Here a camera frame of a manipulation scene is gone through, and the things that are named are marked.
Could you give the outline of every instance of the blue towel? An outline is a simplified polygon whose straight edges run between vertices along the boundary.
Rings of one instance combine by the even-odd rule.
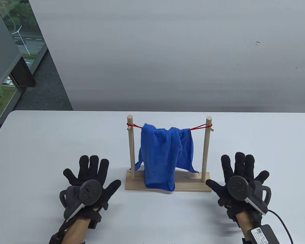
[[[198,173],[192,167],[192,160],[190,129],[156,129],[148,124],[142,127],[139,161],[135,164],[135,170],[144,162],[148,188],[174,191],[176,167]]]

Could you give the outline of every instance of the wooden peg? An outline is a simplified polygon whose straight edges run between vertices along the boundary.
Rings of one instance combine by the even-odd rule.
[[[127,121],[129,125],[133,125],[133,116],[128,115]],[[135,155],[134,155],[134,134],[133,126],[128,126],[127,128],[129,133],[129,148],[130,148],[130,163],[131,163],[131,178],[135,179]]]
[[[211,124],[212,124],[212,117],[207,116],[206,126],[211,126]],[[207,160],[208,160],[208,150],[209,150],[209,141],[210,141],[210,132],[211,131],[213,131],[213,129],[211,127],[206,128],[206,130],[205,130],[205,142],[203,145],[201,182],[206,181]]]

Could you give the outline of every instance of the white table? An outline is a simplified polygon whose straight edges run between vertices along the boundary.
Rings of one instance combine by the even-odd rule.
[[[0,130],[0,243],[48,243],[63,222],[59,192],[68,187],[62,172],[78,174],[82,155],[110,161],[106,185],[121,179],[102,221],[86,242],[98,244],[241,243],[242,234],[217,205],[215,193],[125,191],[130,166],[129,112],[14,111]],[[242,151],[256,158],[255,172],[268,170],[269,205],[295,243],[305,243],[305,114],[133,112],[134,123],[191,128],[213,117],[207,170],[223,182],[220,157]],[[204,130],[192,132],[193,166],[200,170]],[[135,128],[135,153],[140,129]],[[280,243],[289,239],[268,213]]]

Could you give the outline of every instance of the red object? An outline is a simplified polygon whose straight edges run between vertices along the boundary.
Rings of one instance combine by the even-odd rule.
[[[131,124],[128,124],[128,123],[127,123],[127,125],[128,125],[128,126],[137,127],[137,128],[142,129],[142,127],[137,126],[137,125],[135,125],[135,124],[131,125]],[[204,126],[204,125],[206,125],[206,124],[202,124],[202,125],[200,125],[200,126],[197,126],[197,127],[192,128],[192,129],[190,129],[190,130],[195,130],[195,129],[204,129],[204,128],[210,128],[210,127],[212,127],[212,124],[211,124],[210,126],[205,126],[205,127],[202,127],[202,126]]]

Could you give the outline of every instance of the car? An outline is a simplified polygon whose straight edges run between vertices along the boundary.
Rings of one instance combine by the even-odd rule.
[[[22,40],[15,41],[15,44],[21,45],[21,46],[23,46],[24,43],[26,44],[26,42],[25,41],[23,42]]]

